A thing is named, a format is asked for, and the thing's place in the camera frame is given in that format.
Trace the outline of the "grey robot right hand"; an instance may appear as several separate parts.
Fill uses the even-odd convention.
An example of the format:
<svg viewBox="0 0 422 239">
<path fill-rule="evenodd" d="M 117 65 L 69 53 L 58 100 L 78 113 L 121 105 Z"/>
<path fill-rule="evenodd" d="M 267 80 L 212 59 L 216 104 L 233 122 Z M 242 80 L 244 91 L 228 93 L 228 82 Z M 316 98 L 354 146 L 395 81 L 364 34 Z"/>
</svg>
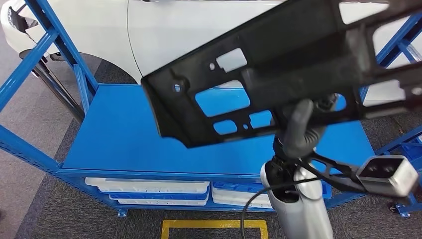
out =
<svg viewBox="0 0 422 239">
<path fill-rule="evenodd" d="M 326 125 L 308 126 L 316 109 L 311 99 L 302 99 L 287 106 L 283 113 L 287 118 L 286 129 L 280 133 L 284 154 L 289 158 L 301 158 L 313 152 L 326 132 Z"/>
</svg>

